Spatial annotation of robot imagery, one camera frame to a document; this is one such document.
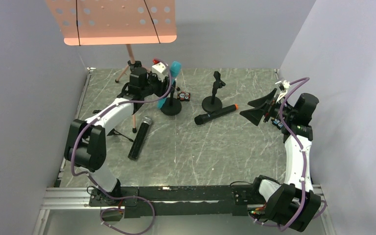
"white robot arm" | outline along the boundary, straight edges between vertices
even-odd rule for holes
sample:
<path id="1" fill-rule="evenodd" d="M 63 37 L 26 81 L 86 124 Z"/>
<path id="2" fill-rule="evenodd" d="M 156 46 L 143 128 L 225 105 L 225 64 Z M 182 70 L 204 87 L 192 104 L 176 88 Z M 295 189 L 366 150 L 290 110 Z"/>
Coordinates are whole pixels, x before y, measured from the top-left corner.
<path id="1" fill-rule="evenodd" d="M 127 117 L 134 114 L 142 104 L 123 103 L 129 100 L 143 101 L 145 97 L 155 94 L 162 96 L 167 90 L 169 78 L 164 76 L 165 71 L 156 67 L 161 63 L 154 65 L 152 68 L 160 75 L 148 72 L 145 68 L 134 68 L 130 74 L 130 81 L 125 84 L 122 92 L 117 98 L 101 111 L 104 115 L 94 115 L 86 120 L 74 120 L 70 125 L 70 131 L 66 143 L 64 157 L 70 161 L 72 150 L 79 133 L 89 123 L 93 123 L 79 141 L 75 152 L 75 166 L 81 168 L 97 182 L 101 188 L 105 189 L 113 197 L 120 197 L 120 181 L 112 174 L 107 166 L 106 159 L 106 136 Z"/>
<path id="2" fill-rule="evenodd" d="M 248 104 L 254 108 L 241 111 L 240 114 L 254 125 L 258 125 L 262 117 L 264 117 L 263 121 L 267 122 L 270 118 L 280 119 L 281 115 L 285 126 L 287 125 L 290 129 L 289 132 L 285 126 L 282 127 L 283 143 L 286 149 L 284 183 L 280 184 L 275 179 L 260 175 L 253 182 L 253 192 L 263 196 L 266 201 L 264 215 L 260 218 L 281 225 L 287 224 L 286 227 L 301 232 L 321 205 L 320 196 L 313 193 L 309 172 L 309 152 L 313 140 L 312 127 L 309 122 L 319 100 L 311 94 L 303 93 L 296 104 L 291 106 L 286 101 L 281 102 L 286 97 L 290 83 L 282 81 L 277 84 L 281 90 L 280 94 L 276 95 L 277 89 L 274 89 L 270 94 L 250 101 Z"/>
<path id="3" fill-rule="evenodd" d="M 313 191 L 313 186 L 311 182 L 310 172 L 309 172 L 309 151 L 312 146 L 312 141 L 303 136 L 297 136 L 301 141 L 304 149 L 306 149 L 306 180 L 305 180 L 305 191 Z M 303 158 L 301 149 L 293 136 L 289 136 L 284 143 L 286 149 L 286 173 L 284 183 L 288 185 L 293 185 L 295 188 L 302 190 L 301 178 L 303 171 Z M 264 197 L 264 199 L 269 201 L 269 198 L 280 188 L 280 184 L 270 180 L 262 180 L 259 186 L 259 193 Z"/>

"wireless microphone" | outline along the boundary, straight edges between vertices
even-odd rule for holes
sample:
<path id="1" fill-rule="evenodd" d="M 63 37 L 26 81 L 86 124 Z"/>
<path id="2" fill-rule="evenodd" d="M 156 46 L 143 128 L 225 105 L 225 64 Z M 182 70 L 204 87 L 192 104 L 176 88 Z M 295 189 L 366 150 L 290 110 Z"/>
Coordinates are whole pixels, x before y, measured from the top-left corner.
<path id="1" fill-rule="evenodd" d="M 202 125 L 208 121 L 211 121 L 213 119 L 219 118 L 221 116 L 224 116 L 226 114 L 232 113 L 238 109 L 237 104 L 233 104 L 230 106 L 227 106 L 225 108 L 219 109 L 217 111 L 211 112 L 209 114 L 201 114 L 194 118 L 195 124 Z"/>
<path id="2" fill-rule="evenodd" d="M 137 160 L 139 156 L 139 152 L 141 150 L 143 140 L 146 137 L 146 133 L 148 133 L 149 126 L 152 124 L 152 118 L 149 116 L 145 116 L 142 119 L 141 126 L 139 127 L 139 131 L 136 134 L 136 138 L 133 142 L 132 148 L 130 149 L 129 155 L 127 156 L 131 160 Z"/>

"orange music stand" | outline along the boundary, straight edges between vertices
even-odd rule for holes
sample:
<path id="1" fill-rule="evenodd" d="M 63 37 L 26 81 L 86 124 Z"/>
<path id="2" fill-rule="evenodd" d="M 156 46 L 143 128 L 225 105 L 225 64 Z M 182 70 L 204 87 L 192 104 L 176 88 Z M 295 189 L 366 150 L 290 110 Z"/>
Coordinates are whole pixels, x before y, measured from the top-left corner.
<path id="1" fill-rule="evenodd" d="M 175 0 L 46 0 L 70 46 L 171 43 L 176 39 Z M 126 73 L 129 65 L 116 82 Z M 133 131 L 136 118 L 133 115 Z"/>

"round stand base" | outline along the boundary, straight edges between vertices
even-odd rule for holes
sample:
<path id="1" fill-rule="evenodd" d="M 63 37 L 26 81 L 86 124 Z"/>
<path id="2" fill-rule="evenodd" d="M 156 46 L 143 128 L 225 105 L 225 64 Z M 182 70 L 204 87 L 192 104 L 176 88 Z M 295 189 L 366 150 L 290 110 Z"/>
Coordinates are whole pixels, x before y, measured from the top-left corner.
<path id="1" fill-rule="evenodd" d="M 169 105 L 169 102 L 171 99 L 173 99 L 172 106 Z M 166 98 L 166 101 L 162 105 L 162 108 L 161 108 L 162 113 L 168 116 L 175 116 L 178 113 L 180 113 L 181 110 L 182 110 L 181 102 L 175 98 L 170 98 L 170 97 Z"/>
<path id="2" fill-rule="evenodd" d="M 219 98 L 215 98 L 214 104 L 211 104 L 211 98 L 211 96 L 208 96 L 202 101 L 202 109 L 207 113 L 217 111 L 223 107 L 223 103 L 221 103 Z"/>

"black microphone stand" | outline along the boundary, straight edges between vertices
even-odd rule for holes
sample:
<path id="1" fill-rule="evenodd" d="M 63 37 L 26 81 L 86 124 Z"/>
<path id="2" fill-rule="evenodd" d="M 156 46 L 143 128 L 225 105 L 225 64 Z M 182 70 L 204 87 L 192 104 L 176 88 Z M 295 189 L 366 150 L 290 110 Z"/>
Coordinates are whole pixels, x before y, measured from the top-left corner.
<path id="1" fill-rule="evenodd" d="M 175 82 L 172 85 L 170 97 L 166 98 L 165 103 L 161 107 L 163 114 L 168 116 L 175 116 L 182 110 L 181 102 L 178 99 L 174 98 L 175 93 Z"/>
<path id="2" fill-rule="evenodd" d="M 202 101 L 202 109 L 207 113 L 214 112 L 223 107 L 223 103 L 218 97 L 215 97 L 215 95 L 217 94 L 217 90 L 224 87 L 226 84 L 221 81 L 221 74 L 218 71 L 214 72 L 214 78 L 215 82 L 212 84 L 212 95 Z"/>

